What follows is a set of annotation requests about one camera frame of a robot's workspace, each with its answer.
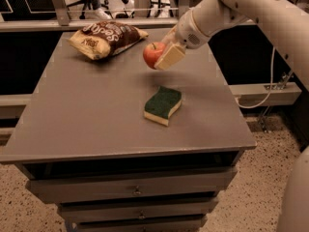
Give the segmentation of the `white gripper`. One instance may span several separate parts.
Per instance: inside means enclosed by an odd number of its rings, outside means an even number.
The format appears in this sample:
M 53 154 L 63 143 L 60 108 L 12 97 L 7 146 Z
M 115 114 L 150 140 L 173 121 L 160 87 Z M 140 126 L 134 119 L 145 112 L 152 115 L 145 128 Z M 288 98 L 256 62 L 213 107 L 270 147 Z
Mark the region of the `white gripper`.
M 196 49 L 206 44 L 209 37 L 203 34 L 195 23 L 193 11 L 187 11 L 163 38 L 162 42 L 167 45 L 162 55 L 155 62 L 157 70 L 165 71 L 177 64 L 185 56 L 185 46 Z

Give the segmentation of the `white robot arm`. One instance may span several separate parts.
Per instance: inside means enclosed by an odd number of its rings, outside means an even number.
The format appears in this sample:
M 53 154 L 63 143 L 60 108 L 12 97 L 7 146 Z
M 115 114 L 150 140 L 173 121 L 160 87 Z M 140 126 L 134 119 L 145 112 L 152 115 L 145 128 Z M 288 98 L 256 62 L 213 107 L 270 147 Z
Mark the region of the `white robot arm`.
M 217 32 L 248 19 L 309 89 L 309 14 L 287 0 L 202 0 L 163 38 L 166 48 L 154 67 L 170 68 L 188 48 L 198 48 Z M 276 232 L 309 232 L 309 147 L 293 166 Z

